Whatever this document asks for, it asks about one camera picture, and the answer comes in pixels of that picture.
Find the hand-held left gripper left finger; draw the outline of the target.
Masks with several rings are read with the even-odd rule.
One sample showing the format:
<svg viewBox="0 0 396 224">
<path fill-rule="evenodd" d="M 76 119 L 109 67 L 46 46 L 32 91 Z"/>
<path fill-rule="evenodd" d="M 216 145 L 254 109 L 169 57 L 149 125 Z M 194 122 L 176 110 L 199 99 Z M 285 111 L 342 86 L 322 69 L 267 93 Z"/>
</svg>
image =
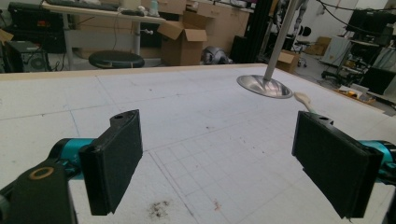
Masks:
<svg viewBox="0 0 396 224">
<path fill-rule="evenodd" d="M 68 179 L 84 181 L 94 216 L 116 211 L 143 156 L 139 111 L 120 113 L 109 122 L 99 137 L 64 138 L 49 153 Z"/>
</svg>

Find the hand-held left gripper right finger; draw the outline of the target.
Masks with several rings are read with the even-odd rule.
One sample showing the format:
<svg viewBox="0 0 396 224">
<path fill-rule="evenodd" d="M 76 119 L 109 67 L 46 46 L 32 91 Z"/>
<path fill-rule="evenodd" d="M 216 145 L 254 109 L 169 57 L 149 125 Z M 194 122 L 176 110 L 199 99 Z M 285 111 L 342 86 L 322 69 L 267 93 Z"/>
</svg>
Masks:
<svg viewBox="0 0 396 224">
<path fill-rule="evenodd" d="M 396 219 L 396 146 L 384 140 L 356 140 L 331 119 L 300 111 L 292 156 L 341 218 L 364 216 L 374 184 L 395 187 L 386 219 Z"/>
</svg>

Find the white spoon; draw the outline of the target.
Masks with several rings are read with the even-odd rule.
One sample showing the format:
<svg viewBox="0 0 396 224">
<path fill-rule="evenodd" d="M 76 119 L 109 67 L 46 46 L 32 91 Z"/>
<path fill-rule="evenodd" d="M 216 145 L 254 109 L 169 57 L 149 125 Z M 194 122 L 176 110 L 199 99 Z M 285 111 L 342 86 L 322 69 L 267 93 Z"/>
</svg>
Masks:
<svg viewBox="0 0 396 224">
<path fill-rule="evenodd" d="M 310 98 L 306 94 L 304 94 L 303 92 L 295 92 L 294 98 L 298 102 L 302 103 L 310 113 L 316 114 L 316 110 L 311 105 Z"/>
</svg>

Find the black round stool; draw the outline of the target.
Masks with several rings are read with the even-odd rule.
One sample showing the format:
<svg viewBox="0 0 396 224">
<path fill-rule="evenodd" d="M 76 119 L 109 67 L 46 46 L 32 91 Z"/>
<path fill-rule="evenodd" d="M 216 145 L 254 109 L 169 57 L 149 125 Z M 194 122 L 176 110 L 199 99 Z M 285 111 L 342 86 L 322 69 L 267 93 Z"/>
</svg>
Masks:
<svg viewBox="0 0 396 224">
<path fill-rule="evenodd" d="M 145 65 L 140 55 L 118 50 L 96 51 L 89 56 L 89 63 L 102 69 L 141 68 Z"/>
</svg>

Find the white cabinet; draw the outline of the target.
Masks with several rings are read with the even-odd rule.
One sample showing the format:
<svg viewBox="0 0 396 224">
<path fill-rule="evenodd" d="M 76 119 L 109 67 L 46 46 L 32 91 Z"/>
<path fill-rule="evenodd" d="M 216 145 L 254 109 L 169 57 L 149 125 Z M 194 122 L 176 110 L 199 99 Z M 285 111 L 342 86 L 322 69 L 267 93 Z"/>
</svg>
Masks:
<svg viewBox="0 0 396 224">
<path fill-rule="evenodd" d="M 339 66 L 349 46 L 349 39 L 340 36 L 333 36 L 320 61 L 329 65 Z"/>
</svg>

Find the small cardboard box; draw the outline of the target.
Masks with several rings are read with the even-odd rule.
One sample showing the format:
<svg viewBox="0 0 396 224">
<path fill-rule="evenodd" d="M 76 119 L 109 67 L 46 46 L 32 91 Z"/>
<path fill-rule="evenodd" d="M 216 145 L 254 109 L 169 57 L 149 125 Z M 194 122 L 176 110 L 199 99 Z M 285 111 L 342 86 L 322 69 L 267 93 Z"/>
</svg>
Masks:
<svg viewBox="0 0 396 224">
<path fill-rule="evenodd" d="M 299 59 L 300 55 L 298 53 L 282 49 L 276 62 L 276 68 L 292 74 L 297 67 Z"/>
</svg>

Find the metal stand with round base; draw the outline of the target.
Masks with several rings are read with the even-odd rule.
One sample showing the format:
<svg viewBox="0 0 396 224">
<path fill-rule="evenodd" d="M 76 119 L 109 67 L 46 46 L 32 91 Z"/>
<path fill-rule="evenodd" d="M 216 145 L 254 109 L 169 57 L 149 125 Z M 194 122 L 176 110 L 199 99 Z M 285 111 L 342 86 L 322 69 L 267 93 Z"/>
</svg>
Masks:
<svg viewBox="0 0 396 224">
<path fill-rule="evenodd" d="M 298 0 L 290 0 L 285 18 L 281 25 L 281 29 L 276 39 L 276 44 L 273 49 L 272 56 L 267 64 L 265 74 L 259 75 L 245 75 L 237 78 L 237 83 L 248 91 L 252 91 L 262 96 L 272 97 L 277 99 L 287 99 L 293 95 L 291 89 L 281 82 L 272 78 L 276 68 L 276 63 L 282 50 L 287 32 L 290 28 Z"/>
</svg>

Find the black office chair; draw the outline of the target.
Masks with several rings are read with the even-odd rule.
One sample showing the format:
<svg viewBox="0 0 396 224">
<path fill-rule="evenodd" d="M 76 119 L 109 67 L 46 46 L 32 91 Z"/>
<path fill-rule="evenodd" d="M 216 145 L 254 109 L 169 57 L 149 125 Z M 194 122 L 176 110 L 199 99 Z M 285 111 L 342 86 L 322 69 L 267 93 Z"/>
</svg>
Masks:
<svg viewBox="0 0 396 224">
<path fill-rule="evenodd" d="M 299 54 L 299 60 L 297 62 L 298 67 L 307 67 L 306 58 L 302 56 L 303 51 L 311 45 L 311 42 L 307 38 L 311 35 L 312 29 L 307 26 L 301 26 L 296 36 L 293 49 Z"/>
</svg>

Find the black computer tower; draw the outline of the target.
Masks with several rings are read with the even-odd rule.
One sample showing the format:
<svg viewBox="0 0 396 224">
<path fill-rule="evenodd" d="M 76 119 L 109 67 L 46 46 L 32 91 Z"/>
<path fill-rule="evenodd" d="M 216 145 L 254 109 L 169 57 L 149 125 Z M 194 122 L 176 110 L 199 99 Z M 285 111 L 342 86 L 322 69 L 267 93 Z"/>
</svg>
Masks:
<svg viewBox="0 0 396 224">
<path fill-rule="evenodd" d="M 11 72 L 33 73 L 50 70 L 47 52 L 30 41 L 7 41 L 5 50 Z"/>
</svg>

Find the white desk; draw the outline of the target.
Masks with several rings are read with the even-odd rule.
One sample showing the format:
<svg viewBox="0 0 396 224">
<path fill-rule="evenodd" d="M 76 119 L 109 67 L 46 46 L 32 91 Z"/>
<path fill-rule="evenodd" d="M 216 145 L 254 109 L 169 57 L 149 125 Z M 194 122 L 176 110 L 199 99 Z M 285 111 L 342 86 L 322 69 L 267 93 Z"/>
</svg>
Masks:
<svg viewBox="0 0 396 224">
<path fill-rule="evenodd" d="M 43 0 L 40 6 L 63 19 L 64 43 L 68 68 L 76 69 L 74 49 L 120 49 L 140 55 L 141 23 L 162 24 L 165 19 L 150 16 L 123 15 L 97 8 L 54 5 Z"/>
</svg>

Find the open cardboard box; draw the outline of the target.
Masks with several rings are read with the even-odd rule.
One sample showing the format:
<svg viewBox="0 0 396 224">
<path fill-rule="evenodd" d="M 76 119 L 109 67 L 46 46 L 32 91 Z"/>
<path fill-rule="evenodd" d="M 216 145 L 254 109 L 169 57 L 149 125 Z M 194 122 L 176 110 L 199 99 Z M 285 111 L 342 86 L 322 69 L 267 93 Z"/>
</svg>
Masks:
<svg viewBox="0 0 396 224">
<path fill-rule="evenodd" d="M 207 40 L 205 29 L 182 21 L 166 21 L 158 28 L 162 35 L 161 59 L 166 65 L 198 65 L 203 44 Z"/>
</svg>

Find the black monitor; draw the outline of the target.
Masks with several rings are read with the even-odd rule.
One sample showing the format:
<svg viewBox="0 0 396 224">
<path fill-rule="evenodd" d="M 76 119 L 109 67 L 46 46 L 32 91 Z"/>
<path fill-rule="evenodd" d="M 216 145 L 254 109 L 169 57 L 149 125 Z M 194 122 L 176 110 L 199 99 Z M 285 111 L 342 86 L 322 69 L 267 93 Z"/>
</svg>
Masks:
<svg viewBox="0 0 396 224">
<path fill-rule="evenodd" d="M 396 15 L 386 11 L 355 10 L 346 26 L 347 31 L 366 35 L 380 35 L 388 24 L 396 22 Z"/>
</svg>

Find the grey helmet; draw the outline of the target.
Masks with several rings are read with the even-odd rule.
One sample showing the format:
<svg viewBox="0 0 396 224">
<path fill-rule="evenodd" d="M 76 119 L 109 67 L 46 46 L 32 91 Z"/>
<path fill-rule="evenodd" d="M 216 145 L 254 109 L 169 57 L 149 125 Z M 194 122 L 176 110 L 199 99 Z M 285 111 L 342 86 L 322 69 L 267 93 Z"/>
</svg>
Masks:
<svg viewBox="0 0 396 224">
<path fill-rule="evenodd" d="M 202 51 L 201 60 L 203 64 L 231 64 L 233 62 L 223 49 L 208 46 Z"/>
</svg>

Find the black case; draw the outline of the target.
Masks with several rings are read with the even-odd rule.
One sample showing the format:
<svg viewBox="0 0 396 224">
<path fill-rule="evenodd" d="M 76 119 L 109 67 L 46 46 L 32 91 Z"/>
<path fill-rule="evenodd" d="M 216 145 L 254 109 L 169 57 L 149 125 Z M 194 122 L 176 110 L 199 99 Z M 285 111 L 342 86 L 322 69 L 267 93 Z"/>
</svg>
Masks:
<svg viewBox="0 0 396 224">
<path fill-rule="evenodd" d="M 10 2 L 11 24 L 5 30 L 14 40 L 31 41 L 48 53 L 65 53 L 64 22 L 59 13 L 40 5 Z"/>
</svg>

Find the stack of large cardboard boxes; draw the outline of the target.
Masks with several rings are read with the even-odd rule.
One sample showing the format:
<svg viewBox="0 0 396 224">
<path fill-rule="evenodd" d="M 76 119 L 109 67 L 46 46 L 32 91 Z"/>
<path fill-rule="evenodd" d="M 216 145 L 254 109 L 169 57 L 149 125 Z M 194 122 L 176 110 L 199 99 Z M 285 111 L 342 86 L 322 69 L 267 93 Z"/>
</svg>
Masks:
<svg viewBox="0 0 396 224">
<path fill-rule="evenodd" d="M 161 13 L 176 14 L 182 18 L 184 11 L 206 17 L 207 41 L 204 47 L 213 46 L 231 53 L 233 39 L 243 36 L 252 10 L 233 6 L 231 0 L 157 0 Z"/>
</svg>

